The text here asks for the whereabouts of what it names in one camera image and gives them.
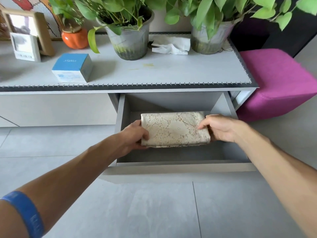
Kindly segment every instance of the potted plant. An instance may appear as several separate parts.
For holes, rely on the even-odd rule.
[[[95,32],[105,28],[114,50],[125,60],[137,60],[147,53],[149,25],[154,19],[145,0],[75,0],[82,15],[97,20],[99,27],[88,32],[90,48],[99,53]]]
[[[191,47],[208,55],[221,49],[233,27],[246,14],[276,22],[281,30],[291,20],[295,8],[317,14],[317,0],[298,0],[293,8],[291,5],[291,0],[284,0],[280,7],[275,0],[167,0],[165,22],[175,24],[180,14],[190,16],[193,26]]]
[[[54,14],[62,23],[61,37],[64,43],[73,49],[88,46],[87,30],[82,27],[84,17],[72,0],[49,0]]]

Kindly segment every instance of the beige lace fabric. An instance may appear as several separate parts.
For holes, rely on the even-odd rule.
[[[149,140],[141,145],[154,148],[201,145],[210,142],[208,129],[198,130],[203,112],[141,114],[141,126],[149,131]]]

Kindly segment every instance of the crumpled white tissue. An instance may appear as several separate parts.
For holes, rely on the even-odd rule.
[[[179,55],[187,55],[190,47],[190,38],[185,37],[170,37],[166,35],[158,35],[153,38],[152,52],[155,53],[171,53]]]

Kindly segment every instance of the open drawer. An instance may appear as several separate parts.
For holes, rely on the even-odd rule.
[[[228,92],[178,92],[121,94],[115,132],[141,113],[204,111],[237,119]],[[212,172],[255,171],[235,143],[134,150],[113,162],[100,176],[112,183],[207,181]]]

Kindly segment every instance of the magenta ottoman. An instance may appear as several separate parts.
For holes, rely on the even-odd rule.
[[[251,122],[286,114],[317,94],[315,77],[287,53],[260,49],[240,54],[259,84],[237,110],[240,120]]]

